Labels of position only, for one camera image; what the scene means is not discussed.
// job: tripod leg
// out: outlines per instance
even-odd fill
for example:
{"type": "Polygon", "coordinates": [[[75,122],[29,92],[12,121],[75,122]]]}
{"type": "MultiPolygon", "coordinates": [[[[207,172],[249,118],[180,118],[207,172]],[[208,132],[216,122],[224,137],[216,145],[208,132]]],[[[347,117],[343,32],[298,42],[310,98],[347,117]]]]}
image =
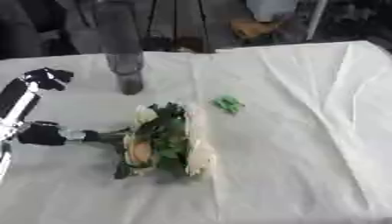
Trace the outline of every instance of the tripod leg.
{"type": "Polygon", "coordinates": [[[211,47],[210,37],[208,34],[208,29],[207,29],[207,17],[206,17],[206,13],[204,12],[204,7],[203,7],[202,1],[203,0],[198,0],[198,5],[199,5],[201,22],[203,23],[204,35],[206,37],[206,51],[208,53],[213,53],[214,51],[213,51],[213,48],[211,47]]]}
{"type": "Polygon", "coordinates": [[[151,27],[152,23],[154,22],[155,11],[157,10],[158,0],[152,0],[152,6],[149,15],[149,23],[147,25],[147,31],[145,33],[145,37],[149,37],[151,35],[151,27]]]}

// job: white flower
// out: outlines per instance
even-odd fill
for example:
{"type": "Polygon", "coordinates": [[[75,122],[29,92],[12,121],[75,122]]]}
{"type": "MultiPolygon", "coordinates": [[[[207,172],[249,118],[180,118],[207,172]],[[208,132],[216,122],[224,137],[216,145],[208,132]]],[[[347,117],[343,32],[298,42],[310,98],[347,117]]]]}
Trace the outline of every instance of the white flower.
{"type": "Polygon", "coordinates": [[[137,106],[136,108],[136,125],[141,126],[144,123],[148,123],[155,118],[157,118],[158,115],[155,113],[153,109],[146,108],[145,106],[137,106]]]}

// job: white sheet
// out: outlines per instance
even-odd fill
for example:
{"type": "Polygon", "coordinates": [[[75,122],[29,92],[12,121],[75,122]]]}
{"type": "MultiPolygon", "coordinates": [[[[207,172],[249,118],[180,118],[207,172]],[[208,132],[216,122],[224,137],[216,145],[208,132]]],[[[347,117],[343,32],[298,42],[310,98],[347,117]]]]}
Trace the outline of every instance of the white sheet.
{"type": "Polygon", "coordinates": [[[116,92],[102,55],[0,62],[1,87],[39,67],[72,70],[30,120],[111,129],[135,106],[197,102],[219,154],[211,179],[112,179],[109,148],[14,144],[0,186],[0,223],[389,223],[392,63],[367,42],[285,45],[215,55],[146,53],[146,89],[116,92]],[[237,116],[210,105],[230,94],[237,116]]]}

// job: metal rod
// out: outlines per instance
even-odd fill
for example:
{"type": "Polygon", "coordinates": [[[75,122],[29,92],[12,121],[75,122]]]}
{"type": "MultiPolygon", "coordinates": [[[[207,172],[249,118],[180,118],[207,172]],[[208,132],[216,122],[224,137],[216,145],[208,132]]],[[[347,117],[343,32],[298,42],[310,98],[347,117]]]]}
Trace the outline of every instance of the metal rod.
{"type": "Polygon", "coordinates": [[[309,25],[306,40],[311,40],[314,38],[314,34],[316,33],[317,28],[319,27],[320,20],[324,15],[324,11],[326,10],[327,4],[328,4],[328,0],[318,0],[316,10],[314,11],[313,16],[311,17],[311,24],[309,25]]]}

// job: black cloth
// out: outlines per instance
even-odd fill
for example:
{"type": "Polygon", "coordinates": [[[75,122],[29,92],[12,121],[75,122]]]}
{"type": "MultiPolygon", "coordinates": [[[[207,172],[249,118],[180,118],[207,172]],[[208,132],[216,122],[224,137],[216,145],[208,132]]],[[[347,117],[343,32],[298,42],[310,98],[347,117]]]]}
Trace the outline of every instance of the black cloth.
{"type": "Polygon", "coordinates": [[[0,59],[42,56],[41,40],[17,0],[0,0],[0,59]]]}

